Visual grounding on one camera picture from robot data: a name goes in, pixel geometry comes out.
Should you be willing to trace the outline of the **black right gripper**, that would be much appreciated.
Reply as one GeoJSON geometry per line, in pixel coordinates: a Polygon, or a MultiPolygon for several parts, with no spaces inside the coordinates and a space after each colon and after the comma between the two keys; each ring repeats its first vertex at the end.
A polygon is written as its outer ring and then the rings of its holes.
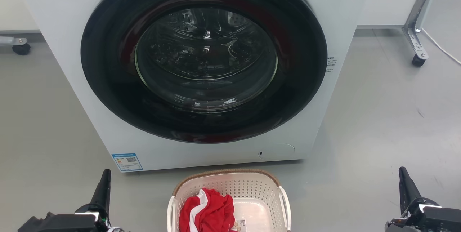
{"type": "Polygon", "coordinates": [[[422,232],[460,232],[461,211],[444,208],[428,198],[422,198],[407,168],[399,168],[400,212],[405,225],[422,232]]]}

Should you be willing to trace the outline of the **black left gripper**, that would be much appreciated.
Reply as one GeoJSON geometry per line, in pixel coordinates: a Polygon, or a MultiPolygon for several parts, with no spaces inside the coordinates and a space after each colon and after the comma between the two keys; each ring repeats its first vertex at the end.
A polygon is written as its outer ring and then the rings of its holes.
{"type": "Polygon", "coordinates": [[[107,232],[110,210],[111,170],[105,169],[90,204],[79,207],[73,214],[53,214],[45,218],[30,217],[19,232],[107,232]]]}

